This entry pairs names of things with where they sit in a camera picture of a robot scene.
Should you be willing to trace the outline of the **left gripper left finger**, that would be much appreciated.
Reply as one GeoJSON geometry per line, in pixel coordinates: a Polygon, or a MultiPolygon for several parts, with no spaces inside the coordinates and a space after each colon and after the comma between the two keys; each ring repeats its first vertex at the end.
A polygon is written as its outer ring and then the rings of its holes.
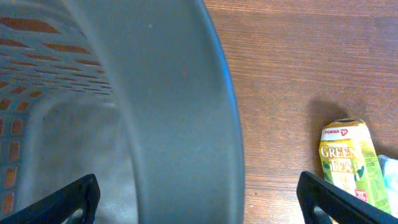
{"type": "Polygon", "coordinates": [[[1,223],[63,223],[77,210],[83,210],[80,223],[93,224],[100,201],[100,188],[94,174],[87,174],[32,205],[1,220],[1,223]]]}

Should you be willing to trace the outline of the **green tissue pack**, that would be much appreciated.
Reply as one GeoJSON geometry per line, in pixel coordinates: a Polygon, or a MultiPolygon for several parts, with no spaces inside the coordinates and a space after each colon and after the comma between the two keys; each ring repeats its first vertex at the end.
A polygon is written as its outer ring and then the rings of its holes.
{"type": "Polygon", "coordinates": [[[386,185],[387,196],[391,207],[392,216],[397,218],[398,203],[398,165],[397,159],[378,155],[384,183],[386,185]]]}

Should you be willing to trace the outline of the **green tea carton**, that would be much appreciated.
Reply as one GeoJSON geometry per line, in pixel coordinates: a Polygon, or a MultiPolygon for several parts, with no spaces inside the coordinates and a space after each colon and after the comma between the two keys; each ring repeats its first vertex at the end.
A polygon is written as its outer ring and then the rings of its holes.
{"type": "Polygon", "coordinates": [[[339,119],[324,126],[319,155],[327,182],[392,213],[381,166],[363,120],[339,119]]]}

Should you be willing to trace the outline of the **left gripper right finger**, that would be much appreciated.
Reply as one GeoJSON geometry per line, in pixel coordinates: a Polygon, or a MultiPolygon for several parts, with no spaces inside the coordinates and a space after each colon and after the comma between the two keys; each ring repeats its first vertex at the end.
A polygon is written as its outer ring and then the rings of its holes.
{"type": "Polygon", "coordinates": [[[306,224],[397,223],[397,218],[350,195],[311,172],[301,173],[297,198],[306,224]]]}

